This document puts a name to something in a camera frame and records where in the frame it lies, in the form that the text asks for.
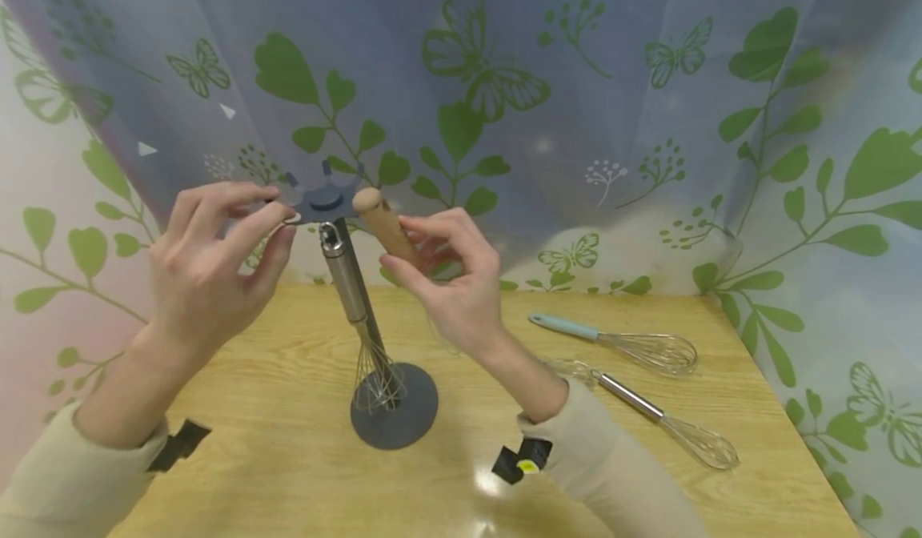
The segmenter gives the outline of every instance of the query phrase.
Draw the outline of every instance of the light blue whisk handle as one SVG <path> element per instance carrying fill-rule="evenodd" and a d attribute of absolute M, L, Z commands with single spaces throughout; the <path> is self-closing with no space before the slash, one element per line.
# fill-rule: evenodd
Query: light blue whisk handle
<path fill-rule="evenodd" d="M 563 332 L 564 334 L 571 334 L 572 336 L 577 336 L 579 338 L 586 338 L 595 342 L 599 338 L 599 330 L 596 330 L 594 327 L 586 326 L 583 324 L 577 324 L 568 319 L 556 318 L 553 315 L 547 314 L 538 314 L 532 312 L 528 314 L 528 320 L 532 321 L 534 324 L 538 324 L 541 327 L 546 327 L 548 330 Z"/>

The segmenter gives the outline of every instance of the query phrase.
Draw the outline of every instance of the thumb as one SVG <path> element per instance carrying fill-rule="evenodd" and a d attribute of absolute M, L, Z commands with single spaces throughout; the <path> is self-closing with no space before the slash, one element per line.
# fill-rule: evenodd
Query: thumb
<path fill-rule="evenodd" d="M 386 267 L 398 279 L 401 287 L 406 288 L 417 300 L 425 303 L 429 300 L 432 290 L 437 286 L 432 283 L 416 266 L 396 255 L 384 254 L 381 265 Z"/>
<path fill-rule="evenodd" d="M 256 271 L 249 278 L 249 294 L 260 302 L 267 302 L 275 293 L 279 279 L 283 277 L 287 260 L 291 257 L 291 245 L 297 229 L 293 225 L 284 225 L 269 239 L 263 249 L 263 257 L 256 266 Z"/>

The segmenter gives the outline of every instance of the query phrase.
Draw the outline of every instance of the white triangle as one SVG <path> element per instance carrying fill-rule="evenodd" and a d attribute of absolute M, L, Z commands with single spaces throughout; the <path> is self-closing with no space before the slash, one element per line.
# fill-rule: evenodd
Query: white triangle
<path fill-rule="evenodd" d="M 143 156 L 143 155 L 150 155 L 150 154 L 157 154 L 157 150 L 155 148 L 151 148 L 144 142 L 139 142 L 138 143 L 138 155 Z"/>

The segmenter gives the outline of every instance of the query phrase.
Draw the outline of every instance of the hand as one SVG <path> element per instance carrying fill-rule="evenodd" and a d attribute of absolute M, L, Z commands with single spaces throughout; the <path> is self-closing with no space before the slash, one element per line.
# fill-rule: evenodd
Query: hand
<path fill-rule="evenodd" d="M 460 208 L 429 218 L 401 217 L 400 225 L 419 245 L 425 271 L 389 254 L 382 255 L 381 264 L 423 303 L 442 336 L 479 360 L 506 333 L 499 313 L 499 254 Z M 426 277 L 433 267 L 452 260 L 461 261 L 462 276 L 448 285 Z"/>
<path fill-rule="evenodd" d="M 295 227 L 283 221 L 296 214 L 278 202 L 251 215 L 247 208 L 278 196 L 275 187 L 235 182 L 178 194 L 166 232 L 150 249 L 154 314 L 144 343 L 156 344 L 160 355 L 195 372 L 259 317 L 291 254 Z M 229 218 L 243 220 L 220 239 Z M 244 261 L 270 234 L 255 272 L 240 275 Z"/>

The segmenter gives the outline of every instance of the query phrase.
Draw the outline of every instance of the curtain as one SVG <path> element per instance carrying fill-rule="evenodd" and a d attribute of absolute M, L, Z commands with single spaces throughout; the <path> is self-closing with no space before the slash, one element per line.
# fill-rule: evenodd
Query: curtain
<path fill-rule="evenodd" d="M 144 324 L 178 191 L 359 180 L 465 208 L 504 290 L 718 300 L 856 524 L 920 536 L 922 0 L 2 2 L 0 476 Z"/>

